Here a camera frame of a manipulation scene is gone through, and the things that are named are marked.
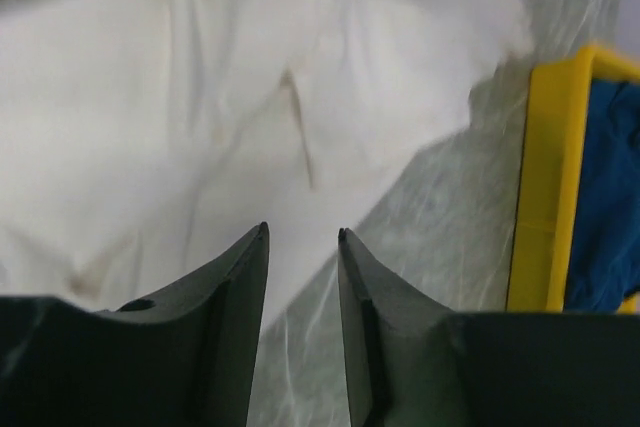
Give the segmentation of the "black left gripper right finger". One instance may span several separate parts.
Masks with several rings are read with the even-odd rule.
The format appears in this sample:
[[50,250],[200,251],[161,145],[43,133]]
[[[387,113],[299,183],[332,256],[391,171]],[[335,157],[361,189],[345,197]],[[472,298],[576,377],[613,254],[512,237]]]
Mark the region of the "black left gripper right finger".
[[354,426],[452,426],[455,362],[444,307],[338,235],[339,297]]

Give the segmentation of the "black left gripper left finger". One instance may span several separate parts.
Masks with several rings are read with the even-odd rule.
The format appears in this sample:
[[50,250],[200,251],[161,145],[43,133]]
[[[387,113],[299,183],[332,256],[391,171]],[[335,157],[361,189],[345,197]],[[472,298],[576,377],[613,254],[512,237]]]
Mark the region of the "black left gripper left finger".
[[269,265],[261,223],[216,259],[116,311],[102,426],[243,426]]

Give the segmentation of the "white t shirt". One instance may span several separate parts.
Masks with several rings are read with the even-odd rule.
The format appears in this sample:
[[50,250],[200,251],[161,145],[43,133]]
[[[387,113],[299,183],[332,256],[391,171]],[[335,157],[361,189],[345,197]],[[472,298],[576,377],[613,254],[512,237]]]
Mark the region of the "white t shirt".
[[1,290],[115,308],[266,222],[270,325],[531,49],[523,0],[7,6]]

